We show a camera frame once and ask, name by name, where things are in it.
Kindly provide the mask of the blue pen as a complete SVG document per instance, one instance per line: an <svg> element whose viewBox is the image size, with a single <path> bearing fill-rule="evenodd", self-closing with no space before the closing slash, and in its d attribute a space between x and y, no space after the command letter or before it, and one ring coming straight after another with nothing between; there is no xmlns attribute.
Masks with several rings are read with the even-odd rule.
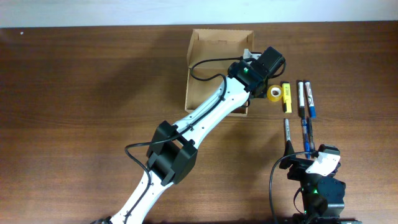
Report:
<svg viewBox="0 0 398 224"><path fill-rule="evenodd" d="M308 131L307 131L307 122L305 120L305 118L301 119L301 124L302 124L302 132L303 132L303 146L305 149L305 152L307 152L306 154L306 158L309 159L310 158L310 144L309 144L309 140L308 140Z"/></svg>

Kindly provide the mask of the brown cardboard box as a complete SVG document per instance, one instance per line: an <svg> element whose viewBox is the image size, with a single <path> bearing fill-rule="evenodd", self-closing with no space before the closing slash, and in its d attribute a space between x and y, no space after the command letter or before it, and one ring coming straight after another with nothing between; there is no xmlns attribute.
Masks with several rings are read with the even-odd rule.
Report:
<svg viewBox="0 0 398 224"><path fill-rule="evenodd" d="M194 68L194 76L210 78L227 74L229 66L244 51L254 49L252 30L194 29L187 52L187 65ZM185 111L193 112L220 86L222 79L201 82L191 75L187 78Z"/></svg>

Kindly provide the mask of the white marker black cap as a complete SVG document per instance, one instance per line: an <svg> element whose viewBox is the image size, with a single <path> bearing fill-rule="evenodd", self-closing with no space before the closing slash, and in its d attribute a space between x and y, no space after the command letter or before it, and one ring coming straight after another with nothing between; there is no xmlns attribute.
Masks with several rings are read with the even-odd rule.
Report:
<svg viewBox="0 0 398 224"><path fill-rule="evenodd" d="M304 101L304 85L303 81L298 82L298 113L299 116L304 119L305 118L305 101Z"/></svg>

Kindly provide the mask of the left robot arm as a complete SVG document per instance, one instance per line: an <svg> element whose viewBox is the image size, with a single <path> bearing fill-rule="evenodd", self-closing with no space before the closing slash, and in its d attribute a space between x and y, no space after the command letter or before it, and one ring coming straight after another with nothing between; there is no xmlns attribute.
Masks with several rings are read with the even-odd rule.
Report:
<svg viewBox="0 0 398 224"><path fill-rule="evenodd" d="M138 163L144 171L142 179L122 209L98 223L142 223L159 197L193 169L198 148L211 130L235 109L263 96L268 81L286 68L285 58L272 47L230 60L227 73L220 75L221 85L197 109L174 124L162 122L151 141L124 148L126 153L138 146L148 148L147 162Z"/></svg>

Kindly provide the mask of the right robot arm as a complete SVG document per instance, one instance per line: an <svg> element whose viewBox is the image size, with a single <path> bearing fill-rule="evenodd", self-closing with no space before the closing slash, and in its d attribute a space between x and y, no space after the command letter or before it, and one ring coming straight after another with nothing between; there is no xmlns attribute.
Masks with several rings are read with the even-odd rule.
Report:
<svg viewBox="0 0 398 224"><path fill-rule="evenodd" d="M294 223L337 223L345 208L346 184L335 179L340 167L340 151L322 144L309 153L313 160L297 157L287 141L279 167L288 169L287 178L300 182L296 194L302 195L303 211L293 216Z"/></svg>

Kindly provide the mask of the yellow tape roll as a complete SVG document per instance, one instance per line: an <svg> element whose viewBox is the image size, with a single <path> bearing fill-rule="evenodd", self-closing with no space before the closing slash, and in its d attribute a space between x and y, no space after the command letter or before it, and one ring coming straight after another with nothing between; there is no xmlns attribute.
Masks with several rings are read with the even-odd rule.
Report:
<svg viewBox="0 0 398 224"><path fill-rule="evenodd" d="M282 87L279 85L271 85L267 90L267 99L277 102L282 98Z"/></svg>

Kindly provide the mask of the black pen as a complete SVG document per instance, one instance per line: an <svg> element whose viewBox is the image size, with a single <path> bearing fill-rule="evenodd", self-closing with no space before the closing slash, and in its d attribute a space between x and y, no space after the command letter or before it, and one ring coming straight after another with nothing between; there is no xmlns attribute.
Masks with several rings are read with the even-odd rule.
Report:
<svg viewBox="0 0 398 224"><path fill-rule="evenodd" d="M315 151L315 143L313 140L312 120L310 117L307 118L307 128L308 128L308 141L310 144L310 150Z"/></svg>

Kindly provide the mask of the yellow highlighter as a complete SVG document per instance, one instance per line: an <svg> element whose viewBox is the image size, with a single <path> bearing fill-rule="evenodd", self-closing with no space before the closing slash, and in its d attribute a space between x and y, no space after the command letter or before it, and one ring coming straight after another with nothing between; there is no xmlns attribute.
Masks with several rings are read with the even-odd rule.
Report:
<svg viewBox="0 0 398 224"><path fill-rule="evenodd" d="M292 95L289 82L282 83L282 99L283 99L283 111L285 113L292 112Z"/></svg>

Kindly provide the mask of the grey black permanent marker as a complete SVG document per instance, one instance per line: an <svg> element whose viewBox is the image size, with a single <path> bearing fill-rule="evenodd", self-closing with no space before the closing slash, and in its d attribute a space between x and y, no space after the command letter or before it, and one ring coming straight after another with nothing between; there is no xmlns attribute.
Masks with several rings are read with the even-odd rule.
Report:
<svg viewBox="0 0 398 224"><path fill-rule="evenodd" d="M291 141L289 120L287 118L284 119L284 129L285 129L285 141L286 142Z"/></svg>

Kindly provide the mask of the white marker blue cap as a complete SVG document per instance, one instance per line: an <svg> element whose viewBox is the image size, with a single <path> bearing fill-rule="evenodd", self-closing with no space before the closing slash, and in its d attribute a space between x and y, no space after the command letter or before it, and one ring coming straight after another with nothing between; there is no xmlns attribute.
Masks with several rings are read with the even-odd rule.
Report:
<svg viewBox="0 0 398 224"><path fill-rule="evenodd" d="M308 112L309 112L311 118L315 118L316 111L315 111L315 104L314 104L311 84L309 81L305 81L304 86L305 86L305 90L306 90L306 94L307 94Z"/></svg>

